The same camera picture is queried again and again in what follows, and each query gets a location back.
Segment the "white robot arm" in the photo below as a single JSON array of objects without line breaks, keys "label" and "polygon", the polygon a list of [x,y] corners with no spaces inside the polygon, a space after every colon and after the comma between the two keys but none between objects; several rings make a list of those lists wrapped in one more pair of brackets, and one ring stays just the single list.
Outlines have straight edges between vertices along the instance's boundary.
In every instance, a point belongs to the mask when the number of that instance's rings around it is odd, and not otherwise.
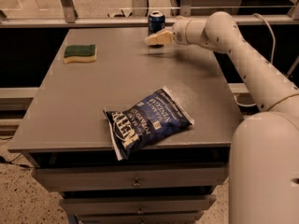
[{"label": "white robot arm", "polygon": [[198,45],[225,53],[259,112],[235,130],[229,160],[230,224],[299,224],[299,89],[241,34],[234,18],[180,17],[148,45]]}]

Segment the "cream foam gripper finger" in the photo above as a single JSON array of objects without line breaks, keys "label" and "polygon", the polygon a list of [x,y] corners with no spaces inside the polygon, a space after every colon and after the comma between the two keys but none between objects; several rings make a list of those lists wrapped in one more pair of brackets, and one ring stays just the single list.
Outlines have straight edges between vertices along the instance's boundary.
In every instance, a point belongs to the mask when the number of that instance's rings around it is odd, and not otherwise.
[{"label": "cream foam gripper finger", "polygon": [[149,46],[156,46],[156,45],[168,45],[171,44],[173,41],[173,33],[170,31],[161,31],[156,34],[152,34],[147,36],[144,39],[145,43]]}]

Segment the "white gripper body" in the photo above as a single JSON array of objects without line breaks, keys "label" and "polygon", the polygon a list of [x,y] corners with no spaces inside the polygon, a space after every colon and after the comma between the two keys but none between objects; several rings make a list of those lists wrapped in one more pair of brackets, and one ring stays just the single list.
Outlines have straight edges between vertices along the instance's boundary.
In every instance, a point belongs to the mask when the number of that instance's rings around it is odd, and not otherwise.
[{"label": "white gripper body", "polygon": [[185,17],[178,16],[172,25],[172,33],[174,41],[180,45],[187,45],[186,27],[189,20]]}]

